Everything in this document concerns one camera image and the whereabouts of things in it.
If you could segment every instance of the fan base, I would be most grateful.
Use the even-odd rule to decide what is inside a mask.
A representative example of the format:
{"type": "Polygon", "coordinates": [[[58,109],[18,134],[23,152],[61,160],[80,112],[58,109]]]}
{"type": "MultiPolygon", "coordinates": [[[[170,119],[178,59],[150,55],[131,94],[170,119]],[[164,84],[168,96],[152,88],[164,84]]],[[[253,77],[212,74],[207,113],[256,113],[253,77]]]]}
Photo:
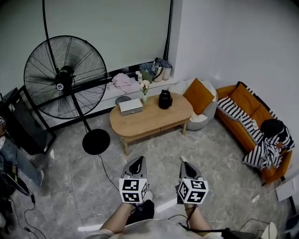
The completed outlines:
{"type": "Polygon", "coordinates": [[[83,139],[82,146],[90,155],[103,153],[110,144],[110,136],[103,129],[94,129],[88,132],[83,139]]]}

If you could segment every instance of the coffee table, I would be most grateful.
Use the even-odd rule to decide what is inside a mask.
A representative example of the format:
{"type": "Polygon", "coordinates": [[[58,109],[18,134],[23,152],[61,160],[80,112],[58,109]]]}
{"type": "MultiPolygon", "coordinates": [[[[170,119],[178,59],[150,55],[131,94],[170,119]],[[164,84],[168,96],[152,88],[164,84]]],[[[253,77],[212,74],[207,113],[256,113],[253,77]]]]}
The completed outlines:
{"type": "Polygon", "coordinates": [[[121,136],[125,154],[128,156],[128,143],[137,139],[161,132],[184,124],[183,135],[192,115],[192,105],[186,98],[177,93],[171,93],[173,102],[167,110],[158,106],[159,95],[148,97],[143,111],[121,116],[120,107],[116,106],[110,113],[112,129],[121,136]]]}

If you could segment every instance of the table leg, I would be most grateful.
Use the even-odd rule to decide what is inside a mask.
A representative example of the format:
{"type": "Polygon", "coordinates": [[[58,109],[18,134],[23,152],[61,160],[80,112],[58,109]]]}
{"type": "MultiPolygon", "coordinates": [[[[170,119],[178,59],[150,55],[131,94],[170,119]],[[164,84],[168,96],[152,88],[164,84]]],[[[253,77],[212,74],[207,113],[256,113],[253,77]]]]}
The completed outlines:
{"type": "Polygon", "coordinates": [[[183,135],[186,135],[186,128],[187,128],[187,123],[184,124],[183,135]]]}
{"type": "Polygon", "coordinates": [[[126,138],[123,139],[123,144],[125,146],[125,155],[129,156],[129,151],[128,151],[128,143],[126,141],[126,138]]]}

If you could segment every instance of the marble floor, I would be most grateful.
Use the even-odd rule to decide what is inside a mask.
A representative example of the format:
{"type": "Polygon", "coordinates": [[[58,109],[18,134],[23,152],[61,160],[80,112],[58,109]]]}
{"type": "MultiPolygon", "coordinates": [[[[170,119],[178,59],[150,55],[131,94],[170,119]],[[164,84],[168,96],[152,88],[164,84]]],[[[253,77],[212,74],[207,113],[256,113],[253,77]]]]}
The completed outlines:
{"type": "MultiPolygon", "coordinates": [[[[273,190],[276,184],[262,187],[260,178],[249,167],[241,164],[244,153],[228,131],[216,119],[200,131],[187,131],[186,136],[177,127],[129,145],[130,155],[125,156],[118,136],[109,123],[109,114],[88,120],[91,128],[103,128],[111,136],[109,148],[101,155],[111,180],[118,185],[123,166],[136,156],[147,159],[148,180],[156,208],[176,198],[180,160],[184,156],[197,165],[208,180],[210,192],[200,206],[207,221],[214,228],[230,227],[239,230],[249,218],[273,221],[279,232],[284,229],[290,205],[287,200],[277,202],[273,190]],[[256,203],[257,195],[266,195],[256,203]]],[[[36,198],[36,208],[29,211],[27,220],[38,227],[48,239],[79,239],[113,213],[121,203],[119,192],[106,178],[98,156],[88,155],[81,143],[85,135],[82,122],[65,127],[49,154],[35,160],[45,171],[43,186],[37,188],[21,175],[36,198]]],[[[30,198],[15,192],[13,199],[22,226],[23,213],[32,208],[30,198]]],[[[169,218],[184,214],[182,205],[174,205],[155,215],[169,218]]],[[[185,222],[181,216],[171,219],[185,222]]],[[[244,231],[256,232],[264,225],[250,223],[244,231]]],[[[35,238],[15,226],[6,238],[35,238]]]]}

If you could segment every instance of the fan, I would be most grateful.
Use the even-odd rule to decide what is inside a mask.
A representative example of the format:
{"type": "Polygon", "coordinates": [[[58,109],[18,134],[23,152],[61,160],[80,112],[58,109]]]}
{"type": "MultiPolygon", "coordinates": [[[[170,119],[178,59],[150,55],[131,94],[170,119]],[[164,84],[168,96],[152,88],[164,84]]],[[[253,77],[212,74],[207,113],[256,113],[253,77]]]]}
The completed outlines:
{"type": "Polygon", "coordinates": [[[43,113],[58,119],[81,118],[88,133],[84,150],[91,155],[104,152],[110,137],[102,129],[91,130],[84,115],[101,101],[107,84],[107,70],[100,53],[75,36],[49,38],[43,0],[43,21],[47,40],[29,56],[24,84],[43,113]]]}

